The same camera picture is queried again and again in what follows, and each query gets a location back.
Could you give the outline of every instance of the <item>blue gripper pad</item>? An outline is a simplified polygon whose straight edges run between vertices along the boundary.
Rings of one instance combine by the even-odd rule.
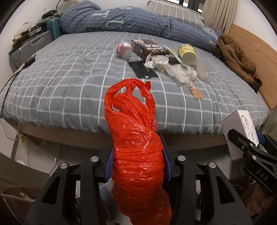
[[[171,181],[171,179],[172,179],[171,163],[170,163],[169,157],[168,157],[165,149],[163,149],[163,160],[165,162],[165,168],[164,168],[165,177],[167,178],[168,181]],[[111,151],[110,151],[110,154],[108,156],[108,159],[105,163],[104,179],[105,179],[106,182],[108,182],[109,179],[112,177],[113,162],[114,162],[114,149],[112,148]]]
[[[263,136],[263,134],[261,134],[259,131],[256,131],[257,133],[257,137],[258,137],[258,140],[259,140],[259,144],[264,144],[265,143],[265,138]]]

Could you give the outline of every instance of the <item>clear plastic bag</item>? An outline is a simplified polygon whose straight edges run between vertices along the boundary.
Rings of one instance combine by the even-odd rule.
[[[132,54],[132,46],[127,42],[121,43],[116,47],[116,55],[118,58],[129,59]]]
[[[146,104],[132,95],[136,86]],[[123,87],[126,91],[117,94]],[[108,89],[104,104],[114,147],[112,192],[120,211],[130,217],[133,225],[169,225],[171,206],[161,187],[165,166],[163,145],[155,133],[155,102],[150,82],[122,80]]]
[[[196,60],[196,70],[198,73],[198,78],[202,81],[205,81],[206,83],[211,82],[211,76],[208,70],[208,65],[205,61],[203,61],[200,58],[197,58]]]

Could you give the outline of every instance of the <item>wooden headboard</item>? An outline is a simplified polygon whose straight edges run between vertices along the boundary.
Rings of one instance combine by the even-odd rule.
[[[232,24],[229,35],[256,64],[256,72],[263,82],[260,92],[270,110],[277,104],[277,52],[265,41],[250,31]]]

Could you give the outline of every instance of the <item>clothes pile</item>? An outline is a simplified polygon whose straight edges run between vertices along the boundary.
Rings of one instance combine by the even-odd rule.
[[[263,83],[257,76],[256,65],[244,55],[242,48],[232,37],[220,35],[214,55],[258,93]]]

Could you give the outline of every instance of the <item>bed frame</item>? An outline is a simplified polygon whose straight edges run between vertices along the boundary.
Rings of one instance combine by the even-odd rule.
[[[257,75],[263,82],[260,93],[269,109],[273,110],[277,103],[277,52],[256,35],[235,24],[232,24],[229,35],[256,64]]]
[[[277,103],[277,95],[275,93],[275,87],[277,87],[277,52],[262,39],[237,25],[233,24],[231,26],[229,35],[240,44],[245,54],[255,62],[258,77],[263,82],[260,93],[266,105],[272,111]],[[112,146],[111,136],[102,132],[45,128],[24,124],[18,124],[14,127],[19,133],[26,135],[27,138],[37,144],[39,144],[40,140],[47,140],[91,149],[102,149]],[[168,145],[175,147],[177,150],[200,149],[226,144],[224,135],[163,135]]]

